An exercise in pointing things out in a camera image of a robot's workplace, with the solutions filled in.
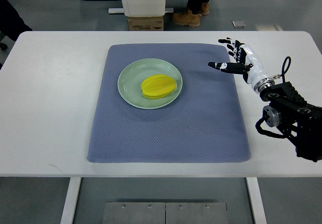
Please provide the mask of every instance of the table leg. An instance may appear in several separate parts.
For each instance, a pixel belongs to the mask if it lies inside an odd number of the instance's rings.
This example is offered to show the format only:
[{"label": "table leg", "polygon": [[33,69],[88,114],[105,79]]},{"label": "table leg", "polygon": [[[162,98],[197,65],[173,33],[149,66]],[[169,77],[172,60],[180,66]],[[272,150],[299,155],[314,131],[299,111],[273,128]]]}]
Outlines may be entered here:
[{"label": "table leg", "polygon": [[60,224],[72,224],[77,204],[78,192],[81,177],[71,177],[66,195],[64,210],[62,212]]},{"label": "table leg", "polygon": [[255,224],[267,224],[260,188],[256,177],[247,177],[247,187],[250,195]]}]

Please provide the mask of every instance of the gray mat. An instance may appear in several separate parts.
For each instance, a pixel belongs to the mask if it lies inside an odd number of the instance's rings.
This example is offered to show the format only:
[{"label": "gray mat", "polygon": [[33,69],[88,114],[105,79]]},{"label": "gray mat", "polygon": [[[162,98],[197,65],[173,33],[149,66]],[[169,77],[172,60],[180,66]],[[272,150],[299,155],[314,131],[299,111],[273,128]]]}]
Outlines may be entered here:
[{"label": "gray mat", "polygon": [[[117,80],[132,62],[159,58],[181,73],[183,88],[169,105],[143,110],[119,95]],[[233,75],[208,66],[229,62],[211,44],[113,45],[107,56],[88,160],[95,163],[223,163],[251,154]]]}]

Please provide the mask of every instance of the light green plate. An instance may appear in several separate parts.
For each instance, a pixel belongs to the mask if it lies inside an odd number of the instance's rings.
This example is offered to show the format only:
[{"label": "light green plate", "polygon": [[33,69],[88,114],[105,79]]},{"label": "light green plate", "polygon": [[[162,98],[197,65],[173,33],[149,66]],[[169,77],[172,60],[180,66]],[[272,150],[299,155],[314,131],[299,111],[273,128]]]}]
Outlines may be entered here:
[{"label": "light green plate", "polygon": [[[148,99],[142,95],[141,83],[154,74],[165,74],[175,79],[176,89],[169,95],[159,99]],[[121,97],[134,107],[141,109],[157,109],[174,101],[182,89],[182,77],[178,69],[161,59],[141,59],[122,70],[117,88]]]}]

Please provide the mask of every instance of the cardboard box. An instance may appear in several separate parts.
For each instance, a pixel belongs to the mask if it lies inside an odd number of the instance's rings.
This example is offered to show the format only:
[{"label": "cardboard box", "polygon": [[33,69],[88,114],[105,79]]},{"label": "cardboard box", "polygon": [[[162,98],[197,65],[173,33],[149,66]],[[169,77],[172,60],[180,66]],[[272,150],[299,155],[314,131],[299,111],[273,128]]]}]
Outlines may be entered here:
[{"label": "cardboard box", "polygon": [[127,19],[129,31],[163,31],[164,20],[161,17],[131,17]]}]

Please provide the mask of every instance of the boot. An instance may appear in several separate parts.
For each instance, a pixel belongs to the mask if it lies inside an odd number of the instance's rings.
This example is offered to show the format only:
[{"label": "boot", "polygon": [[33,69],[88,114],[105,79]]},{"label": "boot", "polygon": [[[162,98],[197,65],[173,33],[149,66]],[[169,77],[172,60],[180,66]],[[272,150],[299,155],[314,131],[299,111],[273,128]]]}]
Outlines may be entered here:
[{"label": "boot", "polygon": [[188,25],[190,27],[200,26],[200,14],[192,14],[192,11],[187,8],[184,13],[172,14],[171,20],[178,25]]},{"label": "boot", "polygon": [[200,8],[200,14],[206,16],[209,14],[209,3],[202,3]]}]

